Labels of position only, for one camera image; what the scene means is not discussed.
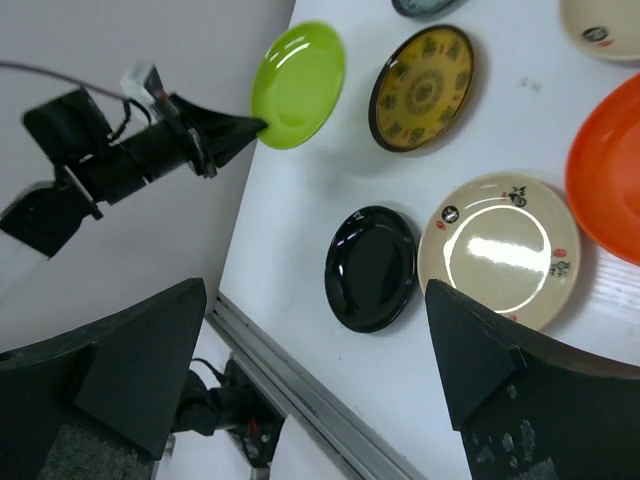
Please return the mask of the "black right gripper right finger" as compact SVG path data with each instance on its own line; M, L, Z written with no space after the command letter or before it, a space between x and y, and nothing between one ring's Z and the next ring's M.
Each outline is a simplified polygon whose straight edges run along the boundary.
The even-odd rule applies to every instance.
M475 479L636 479L639 369L557 341L431 279L452 427Z

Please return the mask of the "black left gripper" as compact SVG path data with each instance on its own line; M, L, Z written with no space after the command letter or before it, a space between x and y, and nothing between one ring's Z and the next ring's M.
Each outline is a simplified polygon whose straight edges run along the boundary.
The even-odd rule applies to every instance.
M176 93L155 105L161 120L122 141L84 88L27 111L22 123L56 170L111 205L184 164L212 178L266 129L264 120L209 110Z

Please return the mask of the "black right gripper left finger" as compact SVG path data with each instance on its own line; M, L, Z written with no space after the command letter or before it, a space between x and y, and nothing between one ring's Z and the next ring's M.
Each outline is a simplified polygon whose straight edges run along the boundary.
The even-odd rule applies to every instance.
M4 479L149 479L207 304L184 280L119 313L1 355Z

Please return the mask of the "green plate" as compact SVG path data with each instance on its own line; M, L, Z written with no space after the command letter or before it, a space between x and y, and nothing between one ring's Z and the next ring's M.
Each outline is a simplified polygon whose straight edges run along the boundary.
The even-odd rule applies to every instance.
M258 138L277 150L309 140L331 115L345 76L343 42L332 26L309 20L287 29L254 77L250 113L267 124Z

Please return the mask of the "cream plate with characters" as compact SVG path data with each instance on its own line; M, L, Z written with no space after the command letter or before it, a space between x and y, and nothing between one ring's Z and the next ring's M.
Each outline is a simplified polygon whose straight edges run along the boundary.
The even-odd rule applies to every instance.
M417 276L440 280L540 331L577 283L581 238L564 200L524 174L477 177L435 209L421 236Z

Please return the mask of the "black plate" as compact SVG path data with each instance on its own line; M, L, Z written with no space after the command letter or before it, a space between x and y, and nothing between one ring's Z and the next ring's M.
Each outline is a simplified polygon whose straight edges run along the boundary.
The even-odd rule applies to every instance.
M413 294L416 258L413 232L398 212L371 205L352 213L325 260L324 289L334 316L362 334L391 325Z

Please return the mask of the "yellow patterned plate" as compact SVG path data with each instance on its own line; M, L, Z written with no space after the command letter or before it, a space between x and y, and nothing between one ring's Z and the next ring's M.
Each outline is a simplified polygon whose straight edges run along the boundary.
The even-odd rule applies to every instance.
M453 129L471 95L475 54L462 29L424 28L386 60L369 100L375 142L394 153L435 144Z

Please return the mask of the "blue floral plate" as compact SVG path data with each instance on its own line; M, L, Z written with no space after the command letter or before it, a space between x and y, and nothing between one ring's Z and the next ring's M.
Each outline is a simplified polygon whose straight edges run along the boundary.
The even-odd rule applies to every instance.
M392 0L396 12L408 18L427 18L455 9L459 0Z

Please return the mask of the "orange plate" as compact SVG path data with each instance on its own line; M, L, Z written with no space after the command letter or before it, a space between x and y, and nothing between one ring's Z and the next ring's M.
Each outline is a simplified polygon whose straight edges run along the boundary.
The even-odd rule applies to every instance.
M639 77L586 118L569 150L565 188L584 232L616 257L639 263Z

